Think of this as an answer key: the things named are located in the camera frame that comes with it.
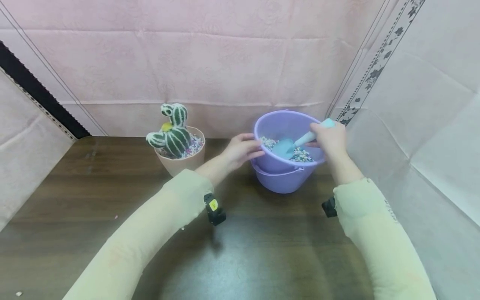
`green cactus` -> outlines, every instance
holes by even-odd
[[[162,114],[170,118],[164,123],[159,132],[147,135],[147,142],[156,149],[164,149],[175,158],[180,158],[185,150],[190,147],[191,137],[185,128],[187,109],[180,103],[163,104]]]
[[[162,104],[162,115],[170,118],[170,123],[173,127],[185,127],[187,120],[187,108],[180,103],[175,104]]]

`small shovel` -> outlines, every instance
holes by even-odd
[[[320,123],[326,128],[335,127],[335,122],[332,119],[325,119]],[[279,141],[272,149],[273,154],[279,156],[283,159],[291,159],[293,157],[293,152],[296,147],[300,147],[308,142],[313,141],[316,138],[316,134],[309,131],[304,134],[303,137],[299,138],[296,142],[293,142],[291,139],[285,139]]]

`colorful pebble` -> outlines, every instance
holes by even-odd
[[[272,151],[272,148],[278,143],[278,140],[267,139],[264,136],[261,137],[261,140],[264,146],[270,151]],[[310,156],[308,151],[297,147],[293,150],[293,157],[290,160],[305,163],[313,161],[313,158]]]
[[[202,139],[196,136],[195,134],[190,134],[190,139],[191,139],[190,147],[188,147],[185,150],[185,152],[182,153],[180,158],[187,158],[195,155],[198,151],[200,151],[200,149],[204,145],[204,142],[202,141]],[[170,156],[164,149],[160,149],[160,155],[171,158],[171,159],[175,159],[174,157]]]

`sleeve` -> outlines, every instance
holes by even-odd
[[[184,170],[138,208],[107,240],[64,300],[131,299],[160,247],[205,208],[209,180]]]
[[[334,194],[340,224],[365,259],[375,299],[436,299],[415,248],[375,183],[358,180]]]

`wooden table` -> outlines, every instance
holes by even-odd
[[[207,158],[225,143],[207,141]],[[0,299],[61,299],[169,178],[143,138],[78,141],[0,233]],[[245,165],[216,191],[227,221],[215,228],[200,215],[175,234],[133,298],[372,299],[360,253],[320,207],[332,189],[320,169],[297,192],[275,194]]]

